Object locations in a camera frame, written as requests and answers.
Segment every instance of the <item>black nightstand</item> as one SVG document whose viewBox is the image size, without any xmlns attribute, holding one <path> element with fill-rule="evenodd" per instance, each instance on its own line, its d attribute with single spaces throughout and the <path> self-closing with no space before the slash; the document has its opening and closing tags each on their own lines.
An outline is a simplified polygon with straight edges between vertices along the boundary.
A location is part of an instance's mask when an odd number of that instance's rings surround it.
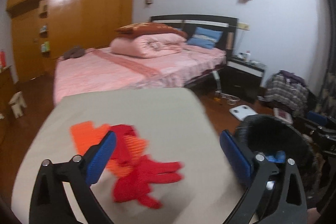
<svg viewBox="0 0 336 224">
<path fill-rule="evenodd" d="M 266 69 L 263 64 L 230 57 L 220 72 L 223 92 L 254 103 Z"/>
</svg>

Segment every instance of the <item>headboard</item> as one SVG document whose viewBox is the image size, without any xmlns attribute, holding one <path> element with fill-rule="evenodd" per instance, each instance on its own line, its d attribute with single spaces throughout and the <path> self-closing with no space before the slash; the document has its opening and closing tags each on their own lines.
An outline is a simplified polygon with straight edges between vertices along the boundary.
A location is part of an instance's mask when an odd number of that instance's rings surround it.
<svg viewBox="0 0 336 224">
<path fill-rule="evenodd" d="M 221 31 L 223 35 L 216 43 L 216 47 L 226 51 L 227 58 L 232 55 L 238 23 L 237 18 L 209 15 L 166 15 L 151 17 L 151 22 L 165 23 L 174 28 L 181 28 L 188 34 L 187 39 L 193 36 L 196 27 Z"/>
</svg>

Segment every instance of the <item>pink bedsheet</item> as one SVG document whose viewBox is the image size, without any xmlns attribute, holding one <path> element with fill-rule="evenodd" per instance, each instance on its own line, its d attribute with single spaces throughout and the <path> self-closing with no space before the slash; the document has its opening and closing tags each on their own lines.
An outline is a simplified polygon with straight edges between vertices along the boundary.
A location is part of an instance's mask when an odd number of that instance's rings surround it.
<svg viewBox="0 0 336 224">
<path fill-rule="evenodd" d="M 217 48 L 206 50 L 188 45 L 184 45 L 182 52 L 151 59 L 115 55 L 109 47 L 96 51 L 137 62 L 140 66 L 159 71 L 160 75 L 148 77 L 104 59 L 97 52 L 88 51 L 80 58 L 58 62 L 53 95 L 55 105 L 65 96 L 85 92 L 183 87 L 187 81 L 225 60 L 225 52 Z"/>
</svg>

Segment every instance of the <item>beige table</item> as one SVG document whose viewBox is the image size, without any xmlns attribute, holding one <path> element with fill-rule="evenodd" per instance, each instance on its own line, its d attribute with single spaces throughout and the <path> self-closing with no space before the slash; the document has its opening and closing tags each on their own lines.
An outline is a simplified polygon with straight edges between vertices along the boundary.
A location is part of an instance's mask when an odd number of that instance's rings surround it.
<svg viewBox="0 0 336 224">
<path fill-rule="evenodd" d="M 77 152 L 69 128 L 94 121 L 135 125 L 149 140 L 146 153 L 158 161 L 182 161 L 184 180 L 154 185 L 163 208 L 151 210 L 136 201 L 113 203 L 115 178 L 105 170 L 91 189 L 116 224 L 222 224 L 242 195 L 231 167 L 197 97 L 187 89 L 115 90 L 65 97 L 53 110 L 27 152 L 16 177 L 11 208 L 28 223 L 30 198 L 40 164 L 69 161 Z M 66 185 L 77 220 L 86 223 Z"/>
</svg>

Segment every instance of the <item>brown pillow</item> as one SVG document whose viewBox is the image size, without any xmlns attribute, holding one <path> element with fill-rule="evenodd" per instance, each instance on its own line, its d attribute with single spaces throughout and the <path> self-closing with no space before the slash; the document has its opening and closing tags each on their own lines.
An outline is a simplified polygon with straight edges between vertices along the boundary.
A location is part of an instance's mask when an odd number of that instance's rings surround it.
<svg viewBox="0 0 336 224">
<path fill-rule="evenodd" d="M 163 23 L 147 22 L 136 23 L 116 29 L 117 37 L 137 38 L 146 34 L 176 33 L 181 37 L 187 38 L 187 33 L 177 30 Z"/>
</svg>

